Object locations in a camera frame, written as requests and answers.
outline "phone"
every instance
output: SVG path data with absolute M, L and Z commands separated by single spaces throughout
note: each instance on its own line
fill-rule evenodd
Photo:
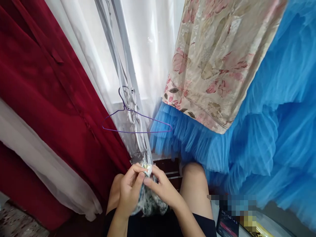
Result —
M 220 208 L 216 230 L 222 237 L 238 237 L 239 223 Z

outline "thigh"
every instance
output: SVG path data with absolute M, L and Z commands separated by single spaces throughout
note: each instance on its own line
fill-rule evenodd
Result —
M 115 176 L 111 190 L 110 190 L 110 196 L 108 201 L 108 206 L 106 208 L 106 214 L 108 214 L 110 211 L 118 207 L 119 204 L 119 189 L 121 184 L 121 179 L 124 177 L 123 174 L 118 174 Z
M 192 213 L 213 220 L 211 201 L 207 198 L 208 185 L 203 167 L 189 163 L 182 169 L 180 194 Z

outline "purple wire hanger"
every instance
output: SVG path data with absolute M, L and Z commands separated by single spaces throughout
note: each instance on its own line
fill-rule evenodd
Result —
M 103 120 L 103 122 L 102 122 L 102 128 L 103 128 L 103 129 L 109 130 L 109 131 L 114 131 L 114 132 L 123 132 L 123 133 L 160 133 L 160 132 L 171 132 L 171 131 L 172 131 L 172 126 L 171 126 L 170 124 L 164 123 L 164 122 L 162 122 L 162 121 L 159 121 L 159 120 L 156 120 L 156 119 L 153 119 L 153 118 L 150 118 L 150 117 L 147 117 L 147 116 L 145 116 L 145 115 L 142 115 L 142 114 L 136 112 L 135 110 L 130 110 L 130 109 L 128 109 L 128 108 L 126 107 L 126 105 L 125 105 L 125 102 L 124 102 L 122 96 L 121 96 L 120 89 L 121 89 L 121 88 L 118 89 L 118 94 L 119 94 L 119 96 L 121 97 L 121 99 L 122 99 L 122 101 L 123 101 L 124 109 L 122 109 L 122 110 L 117 110 L 117 111 L 115 111 L 113 114 L 111 114 L 111 115 L 109 115 L 108 117 L 106 117 L 106 118 Z M 118 131 L 118 130 L 113 130 L 113 129 L 108 129 L 108 128 L 103 127 L 103 123 L 104 123 L 104 121 L 105 121 L 107 118 L 111 117 L 112 115 L 116 114 L 116 113 L 119 112 L 119 111 L 124 111 L 124 110 L 130 111 L 130 112 L 135 112 L 135 113 L 137 113 L 137 114 L 139 114 L 140 116 L 143 116 L 143 117 L 145 117 L 145 118 L 148 118 L 148 119 L 157 121 L 157 122 L 159 122 L 159 123 L 163 123 L 163 124 L 165 124 L 165 125 L 168 125 L 168 126 L 170 127 L 170 130 L 168 130 L 168 131 L 158 131 L 158 132 L 124 132 L 124 131 Z

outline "blue tulle skirt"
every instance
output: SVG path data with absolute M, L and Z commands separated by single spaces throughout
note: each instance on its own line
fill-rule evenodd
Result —
M 316 0 L 290 0 L 232 126 L 214 133 L 161 104 L 173 127 L 150 137 L 157 154 L 204 166 L 209 184 L 275 201 L 316 231 Z M 154 122 L 151 131 L 168 128 Z

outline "red fabric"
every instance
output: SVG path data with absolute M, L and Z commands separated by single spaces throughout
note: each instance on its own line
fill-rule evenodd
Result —
M 73 212 L 60 204 L 24 161 L 2 142 L 0 167 L 0 190 L 48 230 L 70 218 Z
M 0 1 L 0 22 L 0 97 L 106 202 L 130 157 L 59 24 L 44 0 Z

